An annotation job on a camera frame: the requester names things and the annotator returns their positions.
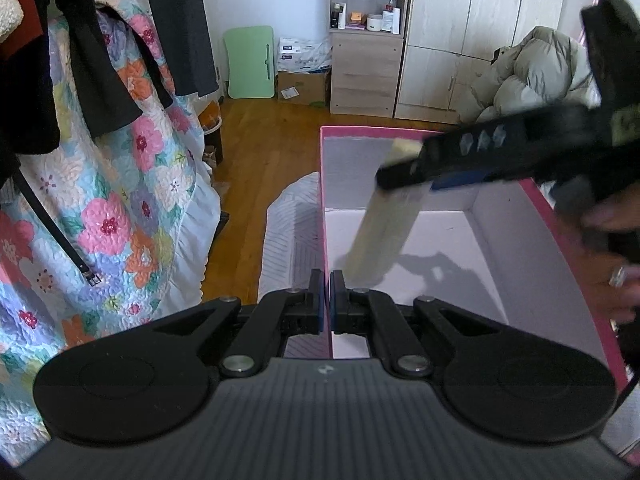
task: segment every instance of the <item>white fluffy fabric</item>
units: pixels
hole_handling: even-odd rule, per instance
[[[23,17],[18,0],[0,0],[0,43],[18,28]]]

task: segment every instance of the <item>wardrobe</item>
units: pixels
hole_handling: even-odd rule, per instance
[[[456,123],[457,99],[494,52],[557,28],[562,1],[411,0],[395,117]]]

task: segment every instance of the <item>dark gray cloth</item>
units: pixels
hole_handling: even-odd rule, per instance
[[[202,0],[149,0],[177,95],[218,89]]]

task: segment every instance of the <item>open cardboard box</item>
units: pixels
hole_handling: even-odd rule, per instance
[[[321,209],[326,276],[341,269],[392,139],[418,130],[324,126]],[[377,290],[396,303],[425,294],[594,356],[621,388],[622,358],[608,320],[593,317],[564,256],[552,209],[530,181],[431,192],[398,262]],[[366,342],[331,335],[334,358],[368,357]]]

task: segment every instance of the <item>cabinet drawer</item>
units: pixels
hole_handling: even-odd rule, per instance
[[[377,75],[398,78],[402,56],[402,38],[333,34],[333,73]]]
[[[331,111],[392,117],[402,39],[334,34]]]

